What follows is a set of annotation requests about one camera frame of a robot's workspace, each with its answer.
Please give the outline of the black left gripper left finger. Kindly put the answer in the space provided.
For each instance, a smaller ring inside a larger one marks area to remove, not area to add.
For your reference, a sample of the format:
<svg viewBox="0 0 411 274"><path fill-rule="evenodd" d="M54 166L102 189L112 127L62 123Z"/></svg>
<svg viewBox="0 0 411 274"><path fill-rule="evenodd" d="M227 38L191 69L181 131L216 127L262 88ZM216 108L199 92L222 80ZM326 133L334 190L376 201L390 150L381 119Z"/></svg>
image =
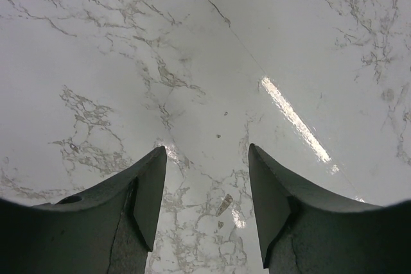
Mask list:
<svg viewBox="0 0 411 274"><path fill-rule="evenodd" d="M2 273L143 273L153 250L167 154L153 149L58 203L1 200Z"/></svg>

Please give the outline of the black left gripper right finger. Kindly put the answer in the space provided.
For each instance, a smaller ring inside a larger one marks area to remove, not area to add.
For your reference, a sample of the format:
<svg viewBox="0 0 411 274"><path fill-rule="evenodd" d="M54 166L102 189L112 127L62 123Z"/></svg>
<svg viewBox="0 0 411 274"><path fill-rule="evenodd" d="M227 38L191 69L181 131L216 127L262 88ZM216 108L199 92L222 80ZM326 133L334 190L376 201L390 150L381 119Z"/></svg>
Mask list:
<svg viewBox="0 0 411 274"><path fill-rule="evenodd" d="M410 202L352 200L249 147L263 267L271 273L409 273Z"/></svg>

